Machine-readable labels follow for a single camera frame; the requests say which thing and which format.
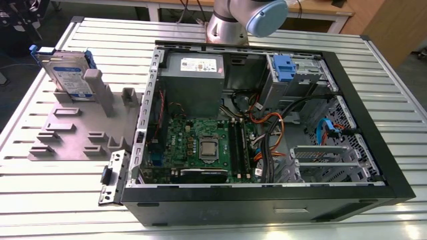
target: wooden table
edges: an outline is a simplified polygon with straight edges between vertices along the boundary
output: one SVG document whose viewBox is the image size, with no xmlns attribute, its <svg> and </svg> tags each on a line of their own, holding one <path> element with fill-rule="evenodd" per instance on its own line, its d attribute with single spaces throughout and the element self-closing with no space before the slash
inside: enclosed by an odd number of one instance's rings
<svg viewBox="0 0 427 240">
<path fill-rule="evenodd" d="M 183 9 L 184 6 L 180 0 L 55 0 L 56 2 L 72 2 L 86 4 L 104 4 L 116 6 L 132 6 L 148 8 L 150 20 L 152 22 L 160 21 L 160 9 Z M 203 6 L 203 10 L 207 12 L 214 11 L 215 0 L 199 0 Z M 329 29 L 330 34 L 339 34 L 342 28 L 347 22 L 349 17 L 355 14 L 351 7 L 345 4 L 343 8 L 331 5 L 331 0 L 301 0 L 302 5 L 302 19 L 315 19 L 333 21 Z M 199 5 L 197 0 L 189 0 L 189 9 L 199 11 Z M 290 13 L 289 18 L 299 17 L 301 6 L 295 1 L 289 6 Z"/>
</svg>

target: cpu socket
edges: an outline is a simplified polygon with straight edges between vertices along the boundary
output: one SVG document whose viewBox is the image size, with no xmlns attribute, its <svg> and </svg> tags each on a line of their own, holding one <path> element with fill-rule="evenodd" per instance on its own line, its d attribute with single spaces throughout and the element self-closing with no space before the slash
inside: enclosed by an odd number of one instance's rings
<svg viewBox="0 0 427 240">
<path fill-rule="evenodd" d="M 213 164 L 219 158 L 219 140 L 211 137 L 199 138 L 199 159 Z"/>
</svg>

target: green motherboard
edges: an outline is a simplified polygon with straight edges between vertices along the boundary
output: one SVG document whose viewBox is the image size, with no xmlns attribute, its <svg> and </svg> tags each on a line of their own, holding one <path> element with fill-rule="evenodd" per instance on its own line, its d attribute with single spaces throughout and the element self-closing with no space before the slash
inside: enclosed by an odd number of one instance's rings
<svg viewBox="0 0 427 240">
<path fill-rule="evenodd" d="M 246 145 L 245 150 L 241 151 L 238 158 L 241 161 L 245 159 L 245 163 L 233 159 L 234 154 L 237 154 L 237 147 L 234 147 L 237 145 L 234 145 L 235 141 L 233 140 L 235 135 L 241 137 L 241 141 L 245 139 L 242 142 L 247 142 L 247 139 L 242 138 L 241 132 L 238 134 L 237 132 L 233 133 L 230 126 L 231 122 L 229 120 L 171 119 L 162 164 L 151 169 L 154 182 L 168 184 L 168 171 L 171 169 L 202 168 L 227 170 L 227 183 L 253 183 L 255 181 L 250 166 L 250 159 L 254 157 L 253 150 L 249 150 L 249 145 Z M 246 134 L 255 131 L 253 123 L 243 123 L 239 126 L 243 127 Z"/>
</svg>

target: ram slot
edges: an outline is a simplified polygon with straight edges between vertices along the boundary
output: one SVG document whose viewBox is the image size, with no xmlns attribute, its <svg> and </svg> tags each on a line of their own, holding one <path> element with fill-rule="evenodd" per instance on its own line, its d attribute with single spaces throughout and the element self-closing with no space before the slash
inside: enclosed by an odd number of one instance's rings
<svg viewBox="0 0 427 240">
<path fill-rule="evenodd" d="M 245 160 L 245 172 L 249 174 L 251 172 L 251 158 L 250 158 L 250 149 L 251 149 L 251 144 L 249 141 L 249 131 L 247 131 L 247 125 L 243 120 L 242 122 L 242 131 L 243 131 L 243 160 Z"/>
<path fill-rule="evenodd" d="M 246 163 L 246 133 L 245 128 L 241 122 L 235 124 L 238 136 L 237 136 L 237 145 L 238 145 L 238 164 L 239 164 L 239 173 L 247 174 L 247 163 Z"/>
<path fill-rule="evenodd" d="M 238 128 L 237 123 L 229 123 L 229 149 L 231 160 L 231 173 L 234 176 L 239 173 L 239 150 L 238 150 Z"/>
</svg>

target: motherboard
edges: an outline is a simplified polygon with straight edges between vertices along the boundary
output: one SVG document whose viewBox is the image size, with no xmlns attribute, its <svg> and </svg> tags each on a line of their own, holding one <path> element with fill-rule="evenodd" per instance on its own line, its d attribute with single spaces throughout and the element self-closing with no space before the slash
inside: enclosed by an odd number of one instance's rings
<svg viewBox="0 0 427 240">
<path fill-rule="evenodd" d="M 253 183 L 249 141 L 254 131 L 255 125 L 242 119 L 170 119 L 164 154 L 151 154 L 154 167 L 144 175 L 158 184 L 186 183 L 186 178 L 190 182 L 201 178 L 207 183 Z"/>
</svg>

